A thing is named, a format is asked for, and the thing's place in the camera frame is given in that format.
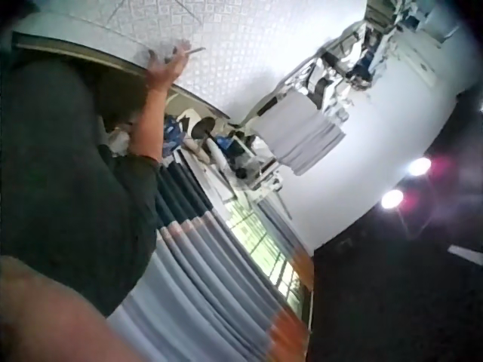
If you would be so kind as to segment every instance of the white curtain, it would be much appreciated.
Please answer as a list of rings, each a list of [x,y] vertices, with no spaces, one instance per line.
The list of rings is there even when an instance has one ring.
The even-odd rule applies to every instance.
[[[345,137],[308,97],[296,91],[259,117],[252,128],[278,162],[297,176],[308,171]]]

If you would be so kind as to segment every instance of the curtain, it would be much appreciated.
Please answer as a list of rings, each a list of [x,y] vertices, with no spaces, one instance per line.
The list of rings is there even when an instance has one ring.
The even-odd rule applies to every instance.
[[[268,234],[277,243],[282,254],[289,260],[292,268],[299,275],[300,282],[312,291],[314,264],[291,223],[276,210],[268,198],[258,203],[255,212]]]
[[[109,317],[148,360],[302,361],[305,324],[251,260],[190,170],[158,177],[158,240],[145,274]]]
[[[300,176],[346,136],[306,96],[291,91],[251,126],[281,164]]]

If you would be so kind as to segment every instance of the skin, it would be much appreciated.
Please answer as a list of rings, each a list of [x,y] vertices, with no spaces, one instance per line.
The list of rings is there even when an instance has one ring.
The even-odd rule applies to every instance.
[[[162,158],[166,96],[184,70],[186,47],[168,65],[153,53],[147,70],[149,92],[133,129],[129,150]],[[21,261],[0,257],[0,342],[11,362],[138,362],[143,360],[108,326],[82,296]]]
[[[149,90],[143,113],[131,134],[130,153],[161,162],[166,98],[169,88],[188,63],[186,50],[187,47],[179,47],[173,60],[166,66],[158,61],[154,52],[150,52],[147,77]]]

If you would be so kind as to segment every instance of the ceiling light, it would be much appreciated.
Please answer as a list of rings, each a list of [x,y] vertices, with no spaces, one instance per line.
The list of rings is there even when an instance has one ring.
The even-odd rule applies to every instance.
[[[428,172],[430,167],[431,161],[426,157],[422,157],[412,161],[409,165],[408,171],[411,176],[421,176]]]
[[[384,209],[393,209],[399,206],[403,198],[404,195],[400,190],[391,190],[383,196],[380,204]]]

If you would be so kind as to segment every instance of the glass window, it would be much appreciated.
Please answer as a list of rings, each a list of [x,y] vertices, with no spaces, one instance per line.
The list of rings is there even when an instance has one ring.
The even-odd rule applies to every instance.
[[[300,280],[290,263],[281,254],[277,243],[267,234],[254,211],[246,211],[237,201],[230,201],[226,208],[232,214],[226,224],[232,229],[233,234],[263,273],[287,300],[289,306],[297,315],[301,316]]]

